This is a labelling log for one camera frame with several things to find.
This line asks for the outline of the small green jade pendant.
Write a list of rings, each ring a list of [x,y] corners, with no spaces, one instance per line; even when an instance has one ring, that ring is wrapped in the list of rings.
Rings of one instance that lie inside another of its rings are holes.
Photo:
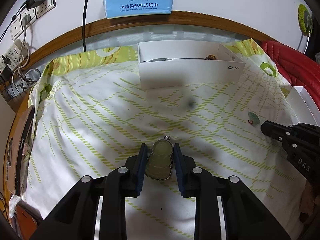
[[[255,113],[248,112],[248,123],[253,127],[255,127],[260,124],[260,119]]]

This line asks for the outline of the green buddha pendant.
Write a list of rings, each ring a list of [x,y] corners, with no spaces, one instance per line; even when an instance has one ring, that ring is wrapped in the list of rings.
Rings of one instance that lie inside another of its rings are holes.
[[[148,156],[145,175],[153,180],[167,180],[172,174],[173,144],[168,139],[157,140]]]

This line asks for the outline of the green jade bangle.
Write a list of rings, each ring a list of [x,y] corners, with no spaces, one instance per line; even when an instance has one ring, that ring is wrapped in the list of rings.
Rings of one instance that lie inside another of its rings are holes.
[[[159,61],[171,61],[172,59],[168,59],[168,58],[156,58],[156,59],[151,59],[149,61],[146,62],[159,62]]]

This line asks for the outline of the white open box right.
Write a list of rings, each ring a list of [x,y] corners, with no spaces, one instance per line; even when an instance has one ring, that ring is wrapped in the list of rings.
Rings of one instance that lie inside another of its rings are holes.
[[[303,86],[293,86],[286,99],[299,122],[319,126],[319,109]]]

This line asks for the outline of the red down jacket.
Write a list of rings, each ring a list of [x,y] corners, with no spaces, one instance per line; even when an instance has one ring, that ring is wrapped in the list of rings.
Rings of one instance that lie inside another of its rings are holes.
[[[293,48],[276,41],[263,41],[260,46],[290,85],[303,86],[315,104],[319,106],[319,64]]]

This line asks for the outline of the green patterned bed sheet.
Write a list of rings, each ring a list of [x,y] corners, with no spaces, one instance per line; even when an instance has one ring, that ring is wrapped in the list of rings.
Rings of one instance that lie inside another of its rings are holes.
[[[253,40],[228,48],[245,61],[238,82],[150,91],[140,87],[134,46],[50,61],[29,96],[35,123],[24,203],[45,218],[82,176],[106,176],[142,143],[167,135],[213,175],[238,176],[296,239],[305,179],[260,130],[266,120],[297,123],[286,100],[291,85]]]

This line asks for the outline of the brown carved bead ornament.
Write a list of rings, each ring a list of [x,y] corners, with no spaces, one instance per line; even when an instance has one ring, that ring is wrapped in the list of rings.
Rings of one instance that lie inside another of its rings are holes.
[[[217,60],[216,56],[213,54],[208,55],[205,60]]]

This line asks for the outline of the white vivo box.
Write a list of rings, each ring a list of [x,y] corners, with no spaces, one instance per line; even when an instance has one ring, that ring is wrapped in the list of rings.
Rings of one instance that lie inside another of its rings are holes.
[[[142,89],[238,82],[245,62],[223,43],[166,40],[137,44]],[[217,60],[205,60],[213,54]],[[146,62],[156,58],[171,61]]]

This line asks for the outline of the wooden bed headboard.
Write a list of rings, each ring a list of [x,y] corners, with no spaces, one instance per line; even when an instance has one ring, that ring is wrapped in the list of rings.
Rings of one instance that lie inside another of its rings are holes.
[[[265,33],[262,33],[244,24],[218,16],[195,12],[173,11],[170,15],[130,16],[110,20],[105,18],[86,24],[84,28],[77,27],[48,42],[40,49],[31,54],[27,67],[30,68],[41,59],[44,59],[45,57],[58,51],[59,49],[62,49],[75,42],[81,41],[83,37],[92,37],[106,32],[132,27],[172,24],[193,25],[198,27],[207,27],[230,31],[236,34],[251,37],[259,42],[265,40],[274,40],[274,38],[266,35]]]

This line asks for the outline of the white power strip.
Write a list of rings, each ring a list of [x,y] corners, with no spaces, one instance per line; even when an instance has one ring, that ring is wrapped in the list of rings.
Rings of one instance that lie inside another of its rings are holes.
[[[22,41],[20,39],[17,39],[16,41],[14,41],[13,45],[7,50],[7,52],[4,54],[4,57],[6,59],[9,59],[8,63],[5,63],[3,57],[1,56],[1,72],[3,72],[6,66],[8,66],[11,70],[14,70],[17,67],[19,54],[21,52],[21,46]]]

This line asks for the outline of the green round wall hook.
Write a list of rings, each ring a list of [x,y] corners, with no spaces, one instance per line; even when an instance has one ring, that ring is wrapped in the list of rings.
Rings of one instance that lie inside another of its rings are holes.
[[[312,18],[309,11],[303,4],[298,6],[298,23],[304,36],[309,36],[312,32]]]

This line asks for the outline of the wall socket panel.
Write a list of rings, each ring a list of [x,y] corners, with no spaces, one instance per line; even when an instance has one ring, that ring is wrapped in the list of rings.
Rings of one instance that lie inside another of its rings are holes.
[[[17,38],[37,19],[49,12],[50,10],[56,7],[56,0],[46,0],[41,3],[39,6],[27,9],[26,6],[19,12],[19,14],[12,20],[9,29],[11,38],[13,41],[16,41]],[[27,23],[26,27],[23,27],[22,20],[25,16],[30,16],[30,21]]]

